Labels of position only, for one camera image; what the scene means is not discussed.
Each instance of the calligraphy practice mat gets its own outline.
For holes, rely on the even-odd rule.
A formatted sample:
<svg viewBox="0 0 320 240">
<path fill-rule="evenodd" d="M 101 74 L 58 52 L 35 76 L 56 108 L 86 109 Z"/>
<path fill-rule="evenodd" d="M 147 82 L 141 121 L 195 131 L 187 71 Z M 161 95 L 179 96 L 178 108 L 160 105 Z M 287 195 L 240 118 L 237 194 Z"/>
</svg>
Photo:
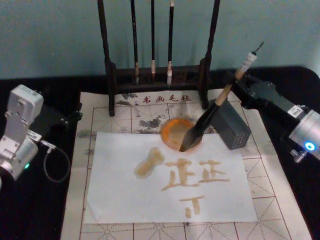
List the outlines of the calligraphy practice mat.
<svg viewBox="0 0 320 240">
<path fill-rule="evenodd" d="M 186 185 L 169 184 L 171 170 L 174 184 L 180 184 L 177 166 L 157 165 L 145 179 L 135 175 L 137 165 L 145 161 L 152 147 L 164 155 L 164 163 L 186 159 L 191 164 Z M 202 162 L 214 161 L 215 170 Z M 207 169 L 213 181 L 199 183 Z M 195 214 L 192 199 L 198 201 Z M 98 132 L 87 196 L 89 211 L 85 223 L 149 223 L 149 222 L 254 222 L 257 215 L 251 198 L 245 166 L 239 150 L 229 150 L 219 135 L 206 134 L 191 152 L 167 147 L 159 134 L 127 134 Z M 185 208 L 191 211 L 186 218 Z"/>
<path fill-rule="evenodd" d="M 222 89 L 208 91 L 208 98 L 215 99 Z M 76 138 L 72 157 L 71 177 L 66 198 L 62 240 L 310 240 L 307 225 L 281 167 L 277 153 L 267 134 L 264 123 L 257 110 L 247 110 L 241 106 L 239 99 L 231 92 L 228 100 L 250 127 L 252 135 L 246 146 L 240 149 L 244 163 L 251 198 L 257 216 L 255 222 L 148 222 L 148 223 L 110 223 L 88 224 L 85 215 L 90 211 L 87 204 L 88 189 L 91 182 L 93 159 L 96 154 L 97 132 L 124 134 L 159 134 L 162 124 L 172 118 L 186 118 L 196 122 L 204 110 L 197 91 L 160 91 L 124 93 L 115 96 L 115 116 L 109 116 L 109 97 L 103 94 L 82 92 L 82 119 L 77 124 Z M 209 127 L 206 134 L 216 131 Z M 165 159 L 175 162 L 177 159 Z M 177 167 L 167 168 L 167 173 L 175 171 L 176 182 L 179 181 Z M 215 166 L 215 170 L 224 171 L 224 164 Z M 202 179 L 202 172 L 191 181 Z M 229 172 L 216 178 L 232 178 Z M 166 175 L 164 186 L 169 183 Z M 164 191 L 177 190 L 179 187 Z M 199 199 L 200 214 L 206 206 L 205 198 Z M 191 219 L 196 217 L 190 201 L 173 199 L 171 204 L 182 208 L 179 214 L 185 216 L 185 208 L 191 211 Z"/>
</svg>

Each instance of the white paper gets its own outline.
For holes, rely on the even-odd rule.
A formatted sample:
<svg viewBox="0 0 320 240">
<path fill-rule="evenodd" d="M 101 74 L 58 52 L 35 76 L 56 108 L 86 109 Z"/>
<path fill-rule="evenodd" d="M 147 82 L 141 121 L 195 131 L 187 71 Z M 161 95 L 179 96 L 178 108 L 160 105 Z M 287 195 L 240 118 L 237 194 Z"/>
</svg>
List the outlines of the white paper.
<svg viewBox="0 0 320 240">
<path fill-rule="evenodd" d="M 152 147 L 158 147 L 165 156 L 164 163 L 179 158 L 192 161 L 188 166 L 187 183 L 203 179 L 203 170 L 209 165 L 199 162 L 221 162 L 215 170 L 215 181 L 200 183 L 197 187 L 176 186 L 165 191 L 170 171 L 176 166 L 158 165 L 146 179 L 137 178 L 136 166 L 146 160 Z M 195 215 L 191 201 L 180 199 L 204 196 L 198 200 L 200 214 Z M 150 223 L 150 222 L 255 222 L 253 205 L 245 167 L 239 150 L 229 150 L 218 134 L 205 134 L 202 143 L 192 152 L 178 152 L 167 147 L 158 134 L 125 134 L 99 132 L 95 143 L 93 166 L 87 197 L 84 222 L 87 224 Z M 191 209 L 191 218 L 185 208 Z"/>
</svg>

